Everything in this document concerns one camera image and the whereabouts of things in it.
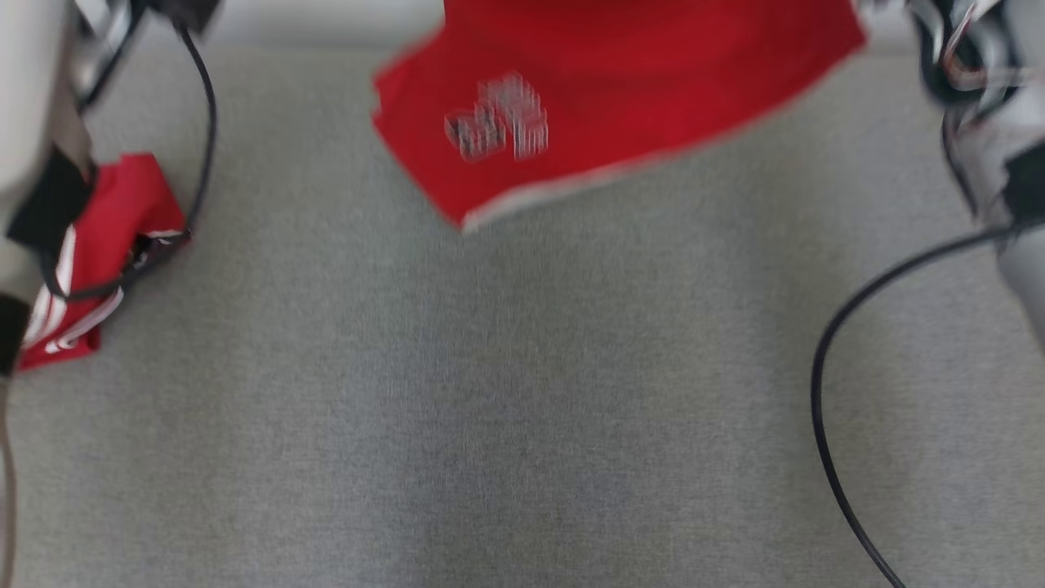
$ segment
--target wire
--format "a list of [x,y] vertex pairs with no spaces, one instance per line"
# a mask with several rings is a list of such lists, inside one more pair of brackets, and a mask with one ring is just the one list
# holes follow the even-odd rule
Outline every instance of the wire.
[[0,454],[3,454],[3,557],[0,560],[0,588],[10,588],[15,579],[15,541],[18,537],[17,480],[15,454],[7,432],[7,400],[10,378],[0,377]]
[[44,284],[50,290],[51,296],[56,299],[78,302],[109,297],[116,289],[131,285],[155,269],[160,263],[170,259],[178,250],[192,238],[192,231],[195,229],[200,210],[203,208],[203,204],[207,197],[207,188],[210,184],[211,169],[214,164],[214,149],[217,143],[217,98],[214,96],[214,86],[211,83],[210,74],[207,72],[207,66],[204,64],[199,49],[196,49],[195,44],[192,42],[192,37],[189,34],[188,29],[182,25],[175,25],[175,30],[181,37],[185,48],[188,49],[189,55],[192,57],[192,63],[195,64],[196,70],[200,72],[200,78],[203,80],[204,92],[207,94],[207,142],[204,147],[203,168],[200,170],[200,181],[196,184],[195,196],[189,207],[188,214],[185,216],[185,228],[181,234],[170,237],[165,244],[152,252],[148,259],[141,265],[125,271],[120,277],[112,281],[91,285],[74,291],[65,291],[62,284],[59,283],[57,275],[55,275],[54,271],[56,259],[54,259],[53,255],[41,253],[40,268],[44,276]]
[[820,342],[816,347],[816,356],[813,359],[813,375],[812,382],[810,384],[810,396],[813,413],[813,433],[816,437],[816,448],[820,452],[820,462],[823,464],[823,472],[828,476],[828,483],[831,485],[831,492],[835,495],[838,508],[841,509],[842,515],[845,517],[845,521],[849,523],[850,528],[853,530],[853,534],[856,535],[860,545],[863,546],[863,549],[868,556],[870,556],[875,565],[878,566],[878,569],[881,570],[882,574],[885,575],[885,579],[889,581],[889,584],[891,584],[893,588],[906,587],[892,568],[889,567],[885,558],[878,551],[878,548],[875,547],[870,538],[867,537],[867,533],[864,532],[863,525],[860,524],[860,520],[857,518],[856,513],[853,512],[853,507],[845,497],[845,492],[842,491],[841,481],[838,479],[838,472],[835,471],[835,464],[831,458],[831,450],[828,448],[828,437],[823,428],[823,405],[821,399],[823,392],[823,371],[825,364],[828,360],[828,352],[830,351],[835,337],[838,335],[838,332],[841,330],[842,326],[845,325],[845,322],[849,321],[849,319],[867,301],[874,298],[876,293],[901,277],[928,265],[933,261],[938,261],[945,257],[961,253],[974,246],[979,246],[981,244],[998,240],[1015,238],[1023,231],[1040,227],[1043,224],[1045,224],[1045,219],[1040,218],[1028,222],[1014,224],[1005,228],[991,229],[945,242],[923,253],[909,257],[905,261],[900,262],[892,268],[876,277],[854,293],[853,298],[850,299],[837,313],[835,313],[834,319],[831,320],[831,323],[829,323],[828,327],[823,330],[823,335],[820,337]]

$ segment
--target black cable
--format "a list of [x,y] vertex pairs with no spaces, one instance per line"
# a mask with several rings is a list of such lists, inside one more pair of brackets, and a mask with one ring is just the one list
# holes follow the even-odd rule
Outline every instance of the black cable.
[[175,25],[175,30],[181,37],[182,43],[185,44],[185,48],[189,51],[189,55],[192,56],[192,63],[195,64],[196,70],[200,72],[200,78],[203,80],[203,89],[207,94],[207,142],[204,149],[203,168],[200,170],[200,181],[196,184],[195,196],[189,207],[188,214],[185,216],[185,228],[181,234],[166,239],[167,242],[165,244],[150,252],[148,259],[141,265],[125,271],[120,277],[112,281],[91,285],[83,289],[76,289],[75,291],[65,291],[62,289],[62,285],[59,283],[57,276],[55,275],[56,259],[50,254],[42,253],[40,256],[40,268],[44,276],[44,284],[50,290],[51,296],[56,299],[78,302],[109,297],[117,288],[131,285],[155,269],[160,263],[168,260],[175,252],[181,249],[192,237],[192,230],[195,228],[196,218],[207,196],[207,187],[210,184],[210,174],[214,163],[214,148],[217,143],[217,98],[214,96],[214,86],[211,84],[207,66],[204,64],[200,51],[192,42],[192,37],[189,34],[188,29],[181,25]]
[[842,515],[845,516],[845,521],[849,522],[850,527],[853,530],[853,534],[856,535],[857,540],[860,541],[860,545],[862,545],[864,550],[867,551],[867,555],[870,556],[875,565],[878,566],[878,569],[881,570],[882,574],[885,575],[885,579],[889,581],[889,584],[891,584],[893,588],[906,587],[904,586],[904,583],[900,581],[897,573],[892,571],[892,568],[889,567],[885,558],[883,558],[878,551],[878,548],[875,547],[875,544],[872,543],[866,532],[863,531],[860,520],[857,519],[856,514],[853,512],[853,507],[850,505],[849,499],[845,497],[845,492],[842,491],[842,485],[838,480],[838,473],[835,471],[834,461],[831,458],[831,451],[828,449],[828,437],[823,429],[823,405],[821,401],[823,389],[823,369],[828,359],[828,351],[831,349],[831,344],[834,342],[835,336],[838,335],[838,331],[840,331],[842,326],[845,325],[845,322],[849,321],[849,319],[857,310],[859,310],[864,303],[869,301],[876,296],[876,293],[881,291],[893,281],[918,268],[932,263],[933,261],[940,260],[950,255],[960,253],[980,244],[1015,238],[1023,231],[1042,226],[1043,224],[1045,224],[1045,219],[1036,219],[1034,221],[1016,224],[1005,228],[986,230],[977,234],[945,242],[902,261],[861,287],[855,296],[853,296],[853,298],[850,299],[837,313],[835,313],[834,319],[831,320],[827,329],[823,330],[820,343],[816,347],[816,356],[813,359],[813,377],[810,390],[813,411],[813,433],[816,437],[816,448],[820,452],[820,462],[823,464],[823,472],[828,476],[828,483],[831,485],[831,492],[835,495],[838,508],[841,509]]

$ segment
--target printed logo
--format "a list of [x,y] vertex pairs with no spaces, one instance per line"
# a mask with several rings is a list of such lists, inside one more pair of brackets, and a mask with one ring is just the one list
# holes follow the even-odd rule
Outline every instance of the printed logo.
[[518,73],[480,84],[473,110],[446,117],[446,137],[469,163],[504,150],[509,134],[516,160],[548,149],[548,113]]

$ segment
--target red cloth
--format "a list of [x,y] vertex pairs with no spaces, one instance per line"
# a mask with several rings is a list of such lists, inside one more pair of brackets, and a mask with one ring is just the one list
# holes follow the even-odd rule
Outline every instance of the red cloth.
[[[127,155],[98,170],[87,208],[66,231],[59,256],[59,283],[76,290],[119,277],[141,236],[163,238],[185,226],[163,171],[152,155]],[[98,350],[98,325],[123,300],[119,289],[108,299],[66,303],[40,290],[22,344],[21,370],[75,359]]]
[[445,0],[374,124],[459,225],[706,141],[859,49],[850,0]]

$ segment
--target red fabric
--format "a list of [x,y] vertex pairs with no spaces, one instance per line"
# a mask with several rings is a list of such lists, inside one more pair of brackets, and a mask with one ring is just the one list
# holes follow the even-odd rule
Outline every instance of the red fabric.
[[[434,39],[376,76],[374,124],[458,224],[513,188],[699,144],[864,44],[850,0],[445,0],[445,10]],[[483,96],[490,84],[520,88],[509,92],[528,104],[516,114],[536,121],[522,123],[535,137],[521,154],[510,109]]]
[[[98,170],[84,213],[66,231],[59,282],[80,289],[120,275],[138,235],[171,236],[185,226],[160,165],[149,154],[127,155]],[[123,299],[119,290],[98,301],[65,303],[42,288],[23,343],[21,370],[75,359],[98,350],[98,324]]]

